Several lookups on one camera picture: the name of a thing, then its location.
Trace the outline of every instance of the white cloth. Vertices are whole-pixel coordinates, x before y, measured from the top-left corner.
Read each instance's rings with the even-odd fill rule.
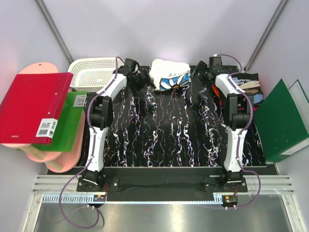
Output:
[[[186,63],[155,59],[149,75],[156,91],[184,87],[191,83],[190,66]]]

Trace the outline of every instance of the black tabletop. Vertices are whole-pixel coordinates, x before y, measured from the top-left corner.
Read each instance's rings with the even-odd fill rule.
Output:
[[[222,166],[226,157],[227,129],[223,108],[209,82],[197,74],[188,87],[156,92],[152,87],[134,97],[121,90],[113,102],[114,121],[106,136],[106,167]],[[85,124],[82,155],[89,149]],[[247,132],[244,166],[266,166],[255,125]]]

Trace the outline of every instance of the metal pole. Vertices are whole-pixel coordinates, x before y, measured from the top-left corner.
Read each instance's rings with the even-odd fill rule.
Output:
[[[247,65],[245,66],[245,70],[246,71],[248,71],[252,67],[255,59],[257,58],[258,54],[262,50],[262,47],[264,46],[264,44],[265,44],[266,40],[268,39],[268,37],[269,37],[270,33],[272,32],[272,30],[274,29],[275,24],[277,23],[279,17],[283,13],[283,11],[284,11],[284,9],[285,9],[285,7],[286,7],[286,5],[288,4],[289,1],[290,0],[281,0],[280,1],[279,5],[277,6],[277,9],[275,10],[273,16],[271,17],[270,22],[268,23],[265,31],[263,32],[263,35],[260,38],[259,43],[255,47],[255,49],[254,49],[254,51],[253,51],[253,53],[252,53],[252,55],[251,55]]]
[[[43,0],[35,0],[35,2],[37,3],[42,15],[44,16],[46,23],[48,24],[50,30],[52,31],[53,35],[55,36],[55,39],[57,40],[63,55],[65,56],[65,58],[67,59],[68,63],[71,64],[74,60],[73,57],[70,53],[70,51],[68,50],[68,47],[66,46],[66,44],[64,43],[64,40],[62,39],[49,11],[47,10],[47,7],[45,5],[45,3],[43,2]]]

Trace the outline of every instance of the binder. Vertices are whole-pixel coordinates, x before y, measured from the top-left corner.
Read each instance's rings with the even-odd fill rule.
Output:
[[[73,74],[18,74],[0,105],[0,143],[50,144]]]
[[[309,144],[309,131],[303,121],[306,116],[302,118],[296,106],[298,100],[292,96],[302,94],[301,99],[306,100],[302,106],[307,104],[308,109],[309,104],[305,93],[295,87],[289,91],[281,79],[254,113],[266,161],[279,162]]]
[[[69,92],[51,144],[32,144],[32,146],[40,151],[71,152],[86,97],[87,92]]]

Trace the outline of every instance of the perforated basket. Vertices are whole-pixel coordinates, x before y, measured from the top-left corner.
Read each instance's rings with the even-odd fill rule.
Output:
[[[118,67],[123,65],[117,60]],[[116,69],[116,58],[86,58],[74,61],[68,72],[73,74],[70,87],[76,91],[97,92],[112,77]]]

